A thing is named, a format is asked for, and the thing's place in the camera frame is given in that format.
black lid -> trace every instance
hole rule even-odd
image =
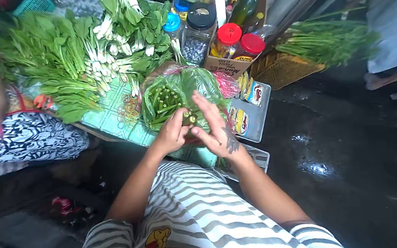
[[[206,30],[214,25],[216,18],[215,6],[207,3],[195,3],[189,8],[186,22],[193,29]]]

hand tattoo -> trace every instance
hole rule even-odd
[[[225,132],[226,137],[228,137],[228,144],[226,145],[226,148],[229,149],[229,154],[232,154],[233,151],[238,150],[240,143],[237,141],[234,135],[232,135],[232,129],[228,125],[226,125],[226,127],[222,127],[222,129]]]

plastic jar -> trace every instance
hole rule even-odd
[[[235,23],[223,24],[217,31],[211,44],[211,56],[231,58],[238,47],[241,38],[241,28]]]
[[[174,0],[174,9],[179,15],[180,20],[185,21],[188,15],[190,3],[185,0]]]
[[[180,38],[180,17],[178,14],[168,13],[165,25],[162,26],[171,39]]]
[[[217,13],[212,4],[192,4],[182,34],[182,55],[186,61],[200,65],[206,56]]]
[[[245,34],[240,39],[240,46],[235,51],[233,59],[242,61],[252,61],[260,54],[265,44],[262,38],[255,34]]]

hand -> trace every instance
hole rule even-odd
[[[193,127],[191,133],[199,138],[207,148],[219,157],[233,158],[243,146],[232,135],[232,129],[220,115],[220,111],[215,104],[208,102],[206,98],[194,91],[192,101],[203,111],[203,115],[209,123],[211,132],[207,134],[200,127]]]
[[[185,112],[188,112],[187,108],[179,108],[163,123],[159,135],[151,144],[150,149],[164,157],[182,147],[185,143],[186,133],[192,127],[192,125],[182,127],[183,113]]]

gray and white striped shirt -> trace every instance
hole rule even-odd
[[[325,228],[300,224],[287,232],[241,199],[214,170],[186,162],[159,166],[144,219],[133,230],[106,220],[87,234],[86,248],[170,247],[340,248]]]

